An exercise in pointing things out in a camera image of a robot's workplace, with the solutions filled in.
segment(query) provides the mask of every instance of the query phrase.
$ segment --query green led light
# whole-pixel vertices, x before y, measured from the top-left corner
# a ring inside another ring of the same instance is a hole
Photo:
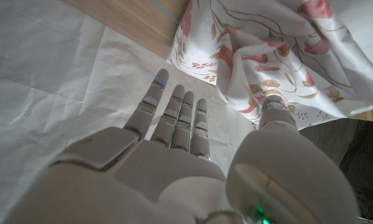
[[[257,211],[259,211],[260,213],[264,213],[263,209],[260,206],[257,206]]]

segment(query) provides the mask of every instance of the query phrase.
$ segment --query leaf print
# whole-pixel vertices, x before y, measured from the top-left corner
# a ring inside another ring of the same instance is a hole
[[[287,109],[288,109],[291,113],[296,112],[296,107],[293,106],[293,105],[289,105],[289,106],[287,107]]]
[[[334,102],[334,103],[338,103],[338,102],[340,102],[341,100],[344,100],[344,98],[343,98],[343,97],[339,97],[339,98],[337,98],[337,99],[334,99],[333,102]]]
[[[280,94],[278,90],[266,90],[262,92],[263,94]]]
[[[277,82],[276,80],[264,80],[263,85],[269,86],[269,87],[275,87],[275,88],[280,87],[279,82]]]
[[[308,0],[298,7],[297,12],[308,14],[312,18],[330,19],[333,16],[326,0]]]
[[[185,43],[182,43],[182,52],[184,52],[184,54],[187,53],[187,46],[185,45]]]
[[[290,84],[294,86],[292,79],[289,77],[289,75],[287,75],[286,72],[285,72],[285,76],[286,76],[287,81],[290,82]]]
[[[211,40],[213,40],[216,37],[216,34],[217,34],[216,25],[213,23],[213,25],[211,26]]]
[[[309,45],[307,42],[305,44],[305,52],[313,55],[323,55],[329,52],[330,48],[324,39],[319,40],[316,44]]]
[[[257,85],[257,84],[250,85],[250,90],[251,90],[252,93],[260,93],[260,92],[262,92],[261,87],[259,85]]]
[[[323,89],[323,92],[331,99],[337,99],[340,97],[340,92],[334,86],[329,86]]]
[[[181,30],[182,30],[182,34],[185,36],[185,37],[188,37],[189,35],[189,32],[191,30],[191,21],[192,21],[192,14],[191,14],[191,10],[192,10],[192,2],[193,1],[190,1],[188,6],[186,7],[186,10],[184,12],[184,16],[182,17],[182,20],[181,20],[181,23],[180,23],[180,27],[181,27]]]
[[[268,56],[266,54],[251,55],[251,56],[242,57],[242,60],[253,60],[253,61],[256,61],[258,63],[267,63],[268,62]]]
[[[274,71],[280,70],[280,68],[277,68],[277,67],[265,67],[262,65],[257,65],[255,68],[258,72],[268,72],[268,71],[274,72]]]
[[[308,96],[299,96],[299,97],[306,98],[306,99],[312,99],[312,98],[316,97],[317,94],[318,94],[318,92],[316,92],[314,94],[310,94]]]
[[[315,82],[312,80],[310,74],[306,73],[305,81],[303,81],[304,86],[306,87],[313,87],[315,86]]]

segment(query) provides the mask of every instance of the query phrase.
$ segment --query floral fabric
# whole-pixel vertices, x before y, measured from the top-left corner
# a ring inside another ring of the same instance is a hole
[[[300,129],[373,110],[373,65],[325,0],[193,0],[168,62],[255,123],[269,95]]]

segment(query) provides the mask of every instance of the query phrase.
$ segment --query wooden floor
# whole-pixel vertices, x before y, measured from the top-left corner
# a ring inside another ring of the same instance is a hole
[[[300,134],[311,140],[337,165],[340,165],[350,143],[366,121],[339,119],[305,128]]]

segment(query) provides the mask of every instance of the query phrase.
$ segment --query white robotic arm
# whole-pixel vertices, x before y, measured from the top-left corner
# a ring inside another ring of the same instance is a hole
[[[197,102],[192,123],[193,93],[181,85],[144,140],[167,81],[159,71],[123,128],[61,152],[4,223],[358,223],[345,176],[299,135],[276,96],[228,179],[210,162],[206,101]]]

